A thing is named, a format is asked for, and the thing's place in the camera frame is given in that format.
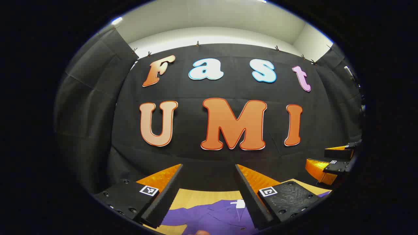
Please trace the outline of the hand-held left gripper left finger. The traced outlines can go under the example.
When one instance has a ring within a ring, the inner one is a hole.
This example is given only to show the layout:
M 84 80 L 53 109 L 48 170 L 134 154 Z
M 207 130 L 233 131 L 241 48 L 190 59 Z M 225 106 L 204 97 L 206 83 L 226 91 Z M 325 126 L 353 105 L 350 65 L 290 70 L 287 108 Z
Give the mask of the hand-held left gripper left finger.
M 157 228 L 179 191 L 182 168 L 177 164 L 141 180 L 122 179 L 94 197 L 129 220 Z

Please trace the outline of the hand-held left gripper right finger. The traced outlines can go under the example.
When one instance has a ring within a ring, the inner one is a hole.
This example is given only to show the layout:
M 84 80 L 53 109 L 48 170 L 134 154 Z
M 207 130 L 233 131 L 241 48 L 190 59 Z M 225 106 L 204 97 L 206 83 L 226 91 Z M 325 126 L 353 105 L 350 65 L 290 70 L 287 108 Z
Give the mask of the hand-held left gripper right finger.
M 294 180 L 279 183 L 239 164 L 235 169 L 239 192 L 254 226 L 259 230 L 293 220 L 324 199 Z

